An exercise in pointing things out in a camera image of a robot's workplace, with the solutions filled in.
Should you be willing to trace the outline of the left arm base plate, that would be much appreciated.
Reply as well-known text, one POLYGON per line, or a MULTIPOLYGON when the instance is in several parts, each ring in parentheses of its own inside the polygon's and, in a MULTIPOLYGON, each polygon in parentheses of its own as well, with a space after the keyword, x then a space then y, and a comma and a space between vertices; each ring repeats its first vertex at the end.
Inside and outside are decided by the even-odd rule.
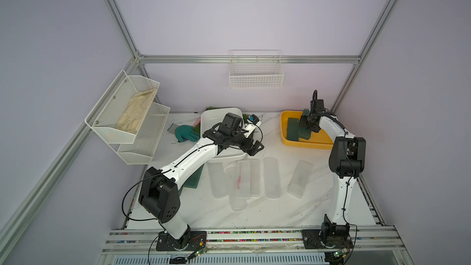
POLYGON ((195 251, 206 244, 206 231, 187 231, 180 239, 173 238, 168 232, 160 232, 155 244, 158 252, 195 251))

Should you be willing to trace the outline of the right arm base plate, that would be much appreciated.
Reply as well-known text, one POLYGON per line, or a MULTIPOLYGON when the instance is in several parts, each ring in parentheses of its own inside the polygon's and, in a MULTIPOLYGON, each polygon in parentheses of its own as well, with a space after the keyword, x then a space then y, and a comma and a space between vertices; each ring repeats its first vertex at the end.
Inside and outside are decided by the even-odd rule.
POLYGON ((321 229, 303 229, 301 231, 305 249, 351 249, 352 239, 345 230, 334 233, 321 229))

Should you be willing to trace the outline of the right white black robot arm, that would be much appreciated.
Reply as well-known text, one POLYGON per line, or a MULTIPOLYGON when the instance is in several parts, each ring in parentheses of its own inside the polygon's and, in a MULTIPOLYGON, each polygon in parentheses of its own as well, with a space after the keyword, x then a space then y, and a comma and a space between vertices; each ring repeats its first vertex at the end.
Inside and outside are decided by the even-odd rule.
POLYGON ((299 127, 310 133, 324 131, 333 142, 328 166, 334 174, 334 195, 331 211, 325 215, 321 225, 320 236, 324 240, 347 238, 351 227, 349 211, 352 190, 365 168, 366 140, 349 132, 316 94, 310 107, 303 110, 299 127))

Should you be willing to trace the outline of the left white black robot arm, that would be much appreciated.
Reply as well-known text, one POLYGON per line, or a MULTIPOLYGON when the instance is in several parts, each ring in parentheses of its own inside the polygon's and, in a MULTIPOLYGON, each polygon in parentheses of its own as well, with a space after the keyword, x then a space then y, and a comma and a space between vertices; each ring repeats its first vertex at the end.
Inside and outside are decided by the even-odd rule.
POLYGON ((138 201, 170 238, 181 241, 191 232, 179 214, 181 186, 202 165, 227 148, 236 148, 251 157, 263 150, 262 142, 252 137, 260 125, 256 115, 250 115, 245 121, 242 116, 228 113, 223 121, 202 133, 196 145, 180 158, 161 169, 147 169, 138 201))

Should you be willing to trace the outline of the yellow plastic storage box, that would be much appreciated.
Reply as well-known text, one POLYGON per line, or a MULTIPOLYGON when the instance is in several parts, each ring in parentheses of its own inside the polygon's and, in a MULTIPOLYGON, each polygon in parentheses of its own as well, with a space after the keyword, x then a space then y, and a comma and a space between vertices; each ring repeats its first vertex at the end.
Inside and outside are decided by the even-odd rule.
POLYGON ((281 113, 280 132, 283 144, 290 147, 331 150, 334 143, 328 134, 321 130, 312 132, 299 124, 303 112, 286 110, 281 113))

